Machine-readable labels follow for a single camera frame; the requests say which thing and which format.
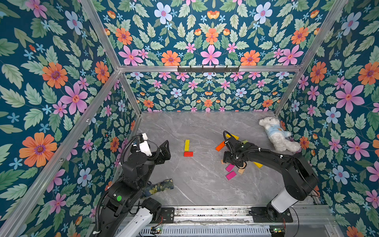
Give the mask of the small red block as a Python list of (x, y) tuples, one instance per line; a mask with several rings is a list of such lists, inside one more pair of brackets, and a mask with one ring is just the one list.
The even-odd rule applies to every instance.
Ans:
[(184, 157), (193, 157), (193, 152), (184, 152)]

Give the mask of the long yellow block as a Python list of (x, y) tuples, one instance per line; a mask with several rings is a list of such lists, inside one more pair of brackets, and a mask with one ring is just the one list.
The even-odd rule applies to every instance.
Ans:
[(190, 148), (190, 140), (186, 140), (186, 141), (185, 141), (185, 148), (184, 148), (184, 151), (185, 151), (185, 152), (188, 152), (188, 151), (189, 151), (189, 148)]

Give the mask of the magenta block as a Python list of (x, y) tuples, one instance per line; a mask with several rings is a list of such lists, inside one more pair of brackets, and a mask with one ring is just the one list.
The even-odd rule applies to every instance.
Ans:
[(231, 171), (230, 173), (228, 173), (228, 174), (226, 175), (227, 180), (231, 180), (231, 179), (233, 179), (234, 177), (236, 177), (236, 172), (235, 172), (235, 171)]
[(226, 171), (227, 172), (231, 172), (233, 169), (234, 169), (235, 165), (232, 165), (232, 164), (229, 164), (227, 167), (226, 167)]

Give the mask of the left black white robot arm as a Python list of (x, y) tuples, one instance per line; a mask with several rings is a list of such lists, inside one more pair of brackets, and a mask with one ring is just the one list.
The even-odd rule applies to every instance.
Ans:
[(122, 175), (99, 199), (92, 237), (113, 237), (134, 204), (142, 198), (155, 166), (171, 159), (167, 140), (154, 152), (150, 143), (147, 135), (140, 133), (131, 137), (122, 149), (119, 159)]

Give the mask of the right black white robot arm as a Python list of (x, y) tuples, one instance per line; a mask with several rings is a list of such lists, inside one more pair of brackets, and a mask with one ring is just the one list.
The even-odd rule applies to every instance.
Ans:
[(282, 175), (284, 188), (262, 211), (251, 208), (253, 217), (265, 218), (269, 222), (281, 222), (284, 213), (299, 201), (305, 200), (319, 183), (319, 178), (303, 155), (283, 155), (269, 149), (263, 149), (253, 143), (242, 143), (233, 136), (224, 137), (227, 151), (223, 162), (238, 169), (245, 169), (249, 162), (267, 166)]

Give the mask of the yellow block at pile top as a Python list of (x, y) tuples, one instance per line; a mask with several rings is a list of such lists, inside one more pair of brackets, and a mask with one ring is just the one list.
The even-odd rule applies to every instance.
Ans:
[(234, 137), (236, 140), (239, 140), (239, 137), (238, 136), (236, 136), (236, 135), (229, 135), (229, 134), (226, 134), (226, 137), (229, 139), (229, 138), (231, 138), (231, 137)]

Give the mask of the orange block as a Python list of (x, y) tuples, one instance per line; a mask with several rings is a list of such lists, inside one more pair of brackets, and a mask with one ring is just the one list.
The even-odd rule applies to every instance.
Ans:
[(217, 147), (216, 147), (216, 151), (220, 152), (224, 147), (225, 147), (226, 143), (225, 141), (223, 141), (222, 143), (220, 143)]

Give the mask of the yellow block lower right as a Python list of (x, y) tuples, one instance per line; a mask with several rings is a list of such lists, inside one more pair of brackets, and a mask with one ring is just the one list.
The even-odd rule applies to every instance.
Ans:
[(260, 163), (254, 162), (254, 164), (255, 164), (258, 168), (262, 168), (262, 167), (263, 167), (263, 165), (260, 164)]

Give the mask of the floral fabric pouch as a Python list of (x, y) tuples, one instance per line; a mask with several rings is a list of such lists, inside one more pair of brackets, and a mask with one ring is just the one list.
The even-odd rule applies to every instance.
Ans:
[(174, 189), (173, 179), (165, 179), (159, 183), (152, 184), (148, 182), (146, 187), (142, 189), (142, 198), (149, 198), (150, 196)]

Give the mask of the white teddy bear plush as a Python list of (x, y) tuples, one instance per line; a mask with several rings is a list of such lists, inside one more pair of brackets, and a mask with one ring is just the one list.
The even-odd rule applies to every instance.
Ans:
[(298, 142), (290, 141), (288, 138), (292, 136), (291, 132), (285, 131), (280, 124), (280, 120), (276, 117), (266, 117), (259, 120), (259, 125), (265, 129), (265, 132), (278, 152), (290, 151), (296, 153), (301, 149)]

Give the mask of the white vented strip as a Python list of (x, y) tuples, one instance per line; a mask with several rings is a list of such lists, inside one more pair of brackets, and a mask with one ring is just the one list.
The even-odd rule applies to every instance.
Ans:
[(270, 237), (269, 226), (163, 226), (145, 227), (138, 234), (117, 233), (118, 237)]

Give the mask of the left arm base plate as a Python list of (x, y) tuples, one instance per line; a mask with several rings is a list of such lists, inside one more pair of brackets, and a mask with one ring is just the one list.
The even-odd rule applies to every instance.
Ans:
[(172, 224), (174, 222), (175, 208), (161, 207), (149, 211), (152, 215), (151, 224)]

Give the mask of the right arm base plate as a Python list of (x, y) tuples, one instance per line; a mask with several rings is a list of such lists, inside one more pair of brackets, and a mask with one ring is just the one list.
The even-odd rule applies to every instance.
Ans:
[(253, 217), (255, 223), (294, 222), (289, 208), (284, 212), (279, 213), (272, 207), (251, 207), (249, 215)]

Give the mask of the metal hook rail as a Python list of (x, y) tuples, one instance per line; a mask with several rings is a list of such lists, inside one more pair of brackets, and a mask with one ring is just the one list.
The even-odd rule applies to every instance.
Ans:
[(239, 72), (239, 66), (178, 66), (178, 73), (234, 73)]

